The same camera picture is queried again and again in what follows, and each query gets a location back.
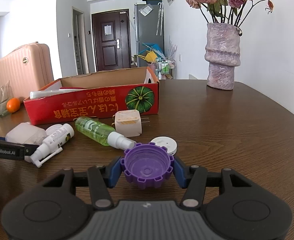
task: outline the orange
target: orange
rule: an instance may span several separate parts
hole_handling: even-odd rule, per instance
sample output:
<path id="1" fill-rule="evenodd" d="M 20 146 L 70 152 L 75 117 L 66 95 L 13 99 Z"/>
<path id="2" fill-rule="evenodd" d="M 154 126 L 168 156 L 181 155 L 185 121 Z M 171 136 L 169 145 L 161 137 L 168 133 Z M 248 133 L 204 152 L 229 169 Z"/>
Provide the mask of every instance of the orange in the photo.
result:
<path id="1" fill-rule="evenodd" d="M 8 102 L 7 102 L 7 110 L 10 113 L 15 113 L 16 111 L 18 111 L 20 109 L 20 100 L 18 98 L 11 98 Z"/>

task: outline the front door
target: front door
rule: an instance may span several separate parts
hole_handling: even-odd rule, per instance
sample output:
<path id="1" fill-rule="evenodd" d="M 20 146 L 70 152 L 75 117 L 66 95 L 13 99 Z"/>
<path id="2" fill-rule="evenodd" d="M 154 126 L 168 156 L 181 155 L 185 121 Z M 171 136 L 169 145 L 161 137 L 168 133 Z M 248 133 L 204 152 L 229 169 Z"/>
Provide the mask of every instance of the front door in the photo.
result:
<path id="1" fill-rule="evenodd" d="M 97 71 L 130 68 L 129 10 L 92 14 Z"/>

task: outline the gray refrigerator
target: gray refrigerator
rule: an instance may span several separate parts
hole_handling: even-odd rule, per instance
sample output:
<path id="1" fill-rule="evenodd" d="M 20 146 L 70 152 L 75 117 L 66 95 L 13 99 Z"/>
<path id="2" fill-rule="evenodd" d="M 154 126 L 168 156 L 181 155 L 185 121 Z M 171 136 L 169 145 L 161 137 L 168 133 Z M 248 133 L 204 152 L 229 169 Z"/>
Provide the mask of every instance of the gray refrigerator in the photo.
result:
<path id="1" fill-rule="evenodd" d="M 136 48 L 137 54 L 146 49 L 147 47 L 143 43 L 155 43 L 164 51 L 164 26 L 162 35 L 160 35 L 160 23 L 159 23 L 159 32 L 157 33 L 157 23 L 158 23 L 158 11 L 160 5 L 152 5 L 153 10 L 146 16 L 143 16 L 140 13 L 140 9 L 146 5 L 138 4 L 135 5 L 135 25 L 136 25 Z M 138 67 L 147 66 L 147 62 L 141 58 L 138 58 L 137 62 Z"/>

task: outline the pink suitcase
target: pink suitcase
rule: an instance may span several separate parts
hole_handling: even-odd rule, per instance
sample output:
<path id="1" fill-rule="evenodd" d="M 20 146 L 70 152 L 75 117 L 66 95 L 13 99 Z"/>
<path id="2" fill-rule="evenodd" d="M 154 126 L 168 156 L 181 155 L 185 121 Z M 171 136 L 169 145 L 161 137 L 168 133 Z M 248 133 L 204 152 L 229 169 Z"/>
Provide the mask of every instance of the pink suitcase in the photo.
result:
<path id="1" fill-rule="evenodd" d="M 10 81 L 10 93 L 21 101 L 53 80 L 46 44 L 26 44 L 0 59 L 0 87 Z"/>

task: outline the pink textured vase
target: pink textured vase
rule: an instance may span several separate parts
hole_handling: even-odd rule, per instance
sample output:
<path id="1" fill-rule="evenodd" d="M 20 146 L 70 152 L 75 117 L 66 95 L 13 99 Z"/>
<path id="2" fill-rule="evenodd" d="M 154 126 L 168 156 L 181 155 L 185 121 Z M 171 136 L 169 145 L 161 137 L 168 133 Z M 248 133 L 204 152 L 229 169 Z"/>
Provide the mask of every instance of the pink textured vase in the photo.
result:
<path id="1" fill-rule="evenodd" d="M 236 27 L 226 23 L 207 24 L 205 60 L 209 62 L 207 85 L 232 90 L 234 69 L 240 66 L 240 37 Z"/>

